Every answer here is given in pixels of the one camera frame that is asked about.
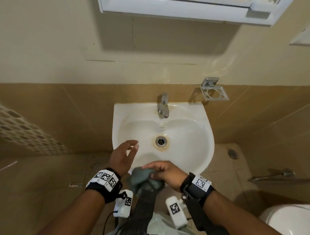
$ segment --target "person's right hand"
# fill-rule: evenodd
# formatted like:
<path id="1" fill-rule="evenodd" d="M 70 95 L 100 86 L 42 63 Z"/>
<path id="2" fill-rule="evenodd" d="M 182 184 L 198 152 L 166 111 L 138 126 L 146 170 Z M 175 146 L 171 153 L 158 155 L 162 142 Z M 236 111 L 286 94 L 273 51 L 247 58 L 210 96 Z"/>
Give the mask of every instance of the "person's right hand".
<path id="1" fill-rule="evenodd" d="M 180 187 L 183 181 L 188 176 L 187 173 L 182 171 L 170 161 L 156 161 L 146 164 L 142 169 L 152 168 L 156 172 L 150 174 L 153 180 L 163 180 L 167 185 L 172 187 L 175 191 L 180 192 Z"/>

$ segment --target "faucet spout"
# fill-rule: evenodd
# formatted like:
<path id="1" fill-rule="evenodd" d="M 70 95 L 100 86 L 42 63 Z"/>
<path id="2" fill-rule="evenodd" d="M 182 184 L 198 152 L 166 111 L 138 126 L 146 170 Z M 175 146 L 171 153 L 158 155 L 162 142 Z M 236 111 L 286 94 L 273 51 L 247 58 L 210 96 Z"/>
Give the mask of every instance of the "faucet spout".
<path id="1" fill-rule="evenodd" d="M 169 117 L 168 98 L 169 96 L 167 92 L 162 93 L 161 103 L 158 107 L 158 112 L 162 114 L 164 118 Z"/>

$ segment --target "person's left hand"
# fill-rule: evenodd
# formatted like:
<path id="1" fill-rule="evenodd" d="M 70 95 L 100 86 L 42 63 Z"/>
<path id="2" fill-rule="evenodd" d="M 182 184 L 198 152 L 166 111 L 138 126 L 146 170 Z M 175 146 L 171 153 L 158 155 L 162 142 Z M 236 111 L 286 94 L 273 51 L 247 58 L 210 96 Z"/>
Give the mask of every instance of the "person's left hand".
<path id="1" fill-rule="evenodd" d="M 137 140 L 127 140 L 120 144 L 111 154 L 109 167 L 123 177 L 129 171 L 138 149 Z"/>

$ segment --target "finger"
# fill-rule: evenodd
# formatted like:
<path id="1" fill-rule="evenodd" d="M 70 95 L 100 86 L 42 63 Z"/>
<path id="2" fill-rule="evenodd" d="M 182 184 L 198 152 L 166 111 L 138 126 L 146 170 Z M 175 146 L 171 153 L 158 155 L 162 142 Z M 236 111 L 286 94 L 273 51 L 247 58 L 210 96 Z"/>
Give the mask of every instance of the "finger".
<path id="1" fill-rule="evenodd" d="M 128 160 L 133 162 L 135 155 L 137 154 L 137 151 L 139 149 L 139 145 L 136 144 L 134 147 L 132 147 L 132 149 L 130 150 L 129 154 L 128 154 Z"/>
<path id="2" fill-rule="evenodd" d="M 164 171 L 154 172 L 150 174 L 150 178 L 152 180 L 165 180 L 165 172 Z"/>
<path id="3" fill-rule="evenodd" d="M 137 141 L 137 140 L 126 140 L 123 144 L 124 144 L 125 146 L 130 147 L 130 146 L 136 145 L 138 142 L 139 142 L 139 141 Z"/>
<path id="4" fill-rule="evenodd" d="M 142 169 L 146 169 L 146 168 L 155 169 L 157 171 L 164 171 L 165 169 L 167 169 L 167 162 L 165 161 L 151 162 L 142 167 Z"/>

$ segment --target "tiled floor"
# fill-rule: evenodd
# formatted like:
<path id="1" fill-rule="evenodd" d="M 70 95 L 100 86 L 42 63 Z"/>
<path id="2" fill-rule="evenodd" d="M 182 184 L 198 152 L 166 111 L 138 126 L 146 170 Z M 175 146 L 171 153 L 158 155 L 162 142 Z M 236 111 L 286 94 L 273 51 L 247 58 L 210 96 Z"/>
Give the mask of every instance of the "tiled floor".
<path id="1" fill-rule="evenodd" d="M 228 148 L 238 153 L 237 160 L 228 157 Z M 1 234 L 35 234 L 84 190 L 68 188 L 69 184 L 85 185 L 95 174 L 91 165 L 96 162 L 106 165 L 109 156 L 99 153 L 0 161 L 0 169 L 18 161 L 0 171 Z M 216 190 L 254 215 L 266 208 L 255 185 L 247 182 L 251 173 L 237 144 L 216 144 L 213 159 L 201 175 L 212 181 Z M 102 234 L 106 217 L 113 208 L 113 203 L 105 207 L 92 235 Z M 200 233 L 192 221 L 188 224 Z M 114 218 L 110 217 L 106 233 L 113 228 Z"/>

